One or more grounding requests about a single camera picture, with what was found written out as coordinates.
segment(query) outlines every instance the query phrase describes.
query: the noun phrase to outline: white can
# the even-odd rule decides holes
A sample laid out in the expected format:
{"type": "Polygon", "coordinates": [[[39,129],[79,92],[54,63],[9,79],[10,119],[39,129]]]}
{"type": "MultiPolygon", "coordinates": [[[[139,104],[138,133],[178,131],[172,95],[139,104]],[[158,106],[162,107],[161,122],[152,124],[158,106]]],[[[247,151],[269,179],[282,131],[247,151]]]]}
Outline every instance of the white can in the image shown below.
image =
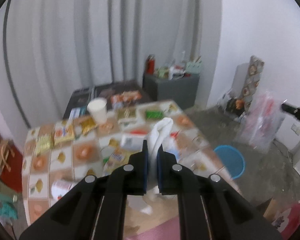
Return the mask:
{"type": "Polygon", "coordinates": [[[91,100],[87,110],[96,124],[103,124],[107,121],[107,100],[105,98],[91,100]]]}
{"type": "Polygon", "coordinates": [[[53,199],[59,200],[67,194],[77,183],[62,179],[55,180],[51,186],[51,195],[53,199]]]}

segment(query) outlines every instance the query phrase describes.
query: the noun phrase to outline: blue plastic tub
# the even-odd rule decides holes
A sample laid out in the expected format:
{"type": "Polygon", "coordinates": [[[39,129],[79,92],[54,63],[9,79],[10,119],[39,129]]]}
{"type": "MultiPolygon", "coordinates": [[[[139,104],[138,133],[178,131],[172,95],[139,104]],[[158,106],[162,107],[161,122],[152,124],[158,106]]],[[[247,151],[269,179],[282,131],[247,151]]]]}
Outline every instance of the blue plastic tub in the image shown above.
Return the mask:
{"type": "Polygon", "coordinates": [[[214,151],[226,166],[233,179],[237,179],[243,174],[246,168],[246,162],[241,152],[236,148],[230,145],[219,145],[214,151]]]}

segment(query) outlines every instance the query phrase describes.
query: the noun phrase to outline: transparent plastic bag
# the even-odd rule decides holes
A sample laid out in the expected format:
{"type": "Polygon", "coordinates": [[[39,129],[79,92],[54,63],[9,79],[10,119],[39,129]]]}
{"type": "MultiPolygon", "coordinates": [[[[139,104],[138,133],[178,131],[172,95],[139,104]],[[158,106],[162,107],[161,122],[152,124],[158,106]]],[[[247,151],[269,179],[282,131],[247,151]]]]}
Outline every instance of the transparent plastic bag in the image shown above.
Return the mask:
{"type": "Polygon", "coordinates": [[[269,91],[257,95],[234,140],[267,153],[284,119],[281,104],[269,91]]]}

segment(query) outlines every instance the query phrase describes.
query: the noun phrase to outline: red thermos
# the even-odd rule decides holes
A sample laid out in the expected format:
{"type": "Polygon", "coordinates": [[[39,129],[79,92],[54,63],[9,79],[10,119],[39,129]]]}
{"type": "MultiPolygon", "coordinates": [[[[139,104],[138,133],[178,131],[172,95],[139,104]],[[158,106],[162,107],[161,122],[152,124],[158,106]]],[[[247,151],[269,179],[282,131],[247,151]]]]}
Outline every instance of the red thermos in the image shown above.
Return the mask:
{"type": "Polygon", "coordinates": [[[151,54],[146,60],[146,73],[153,75],[154,66],[155,66],[155,57],[153,54],[151,54]]]}

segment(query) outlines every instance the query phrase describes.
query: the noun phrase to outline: checkered tablecloth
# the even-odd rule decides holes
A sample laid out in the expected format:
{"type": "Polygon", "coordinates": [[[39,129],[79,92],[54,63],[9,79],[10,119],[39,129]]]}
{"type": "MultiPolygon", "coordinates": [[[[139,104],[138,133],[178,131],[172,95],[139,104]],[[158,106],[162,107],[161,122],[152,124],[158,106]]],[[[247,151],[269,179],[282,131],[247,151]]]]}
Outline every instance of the checkered tablecloth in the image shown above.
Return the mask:
{"type": "MultiPolygon", "coordinates": [[[[174,121],[172,132],[179,132],[176,138],[178,148],[187,149],[187,151],[193,153],[199,151],[204,153],[205,174],[208,176],[212,173],[218,173],[238,190],[228,171],[204,139],[204,136],[182,110],[177,107],[175,102],[159,101],[136,106],[137,122],[129,125],[119,124],[116,112],[109,111],[107,121],[113,124],[110,131],[102,131],[100,128],[96,128],[86,136],[80,136],[77,140],[59,145],[59,147],[39,156],[36,155],[35,150],[36,138],[46,133],[53,133],[55,127],[60,126],[62,121],[29,130],[24,148],[22,170],[23,201],[28,225],[31,225],[56,202],[51,196],[51,185],[55,180],[79,181],[87,174],[94,174],[97,177],[102,176],[104,167],[103,149],[109,145],[111,138],[120,140],[123,133],[133,131],[148,133],[156,122],[145,119],[146,110],[164,111],[165,116],[171,117],[174,121]],[[173,111],[167,111],[171,104],[174,104],[176,108],[173,111]],[[92,154],[86,160],[78,159],[78,151],[86,146],[92,149],[92,154]]],[[[140,214],[127,208],[125,218],[126,235],[142,233],[178,215],[175,200],[158,201],[158,206],[154,207],[154,213],[151,216],[141,215],[140,217],[140,214]]]]}

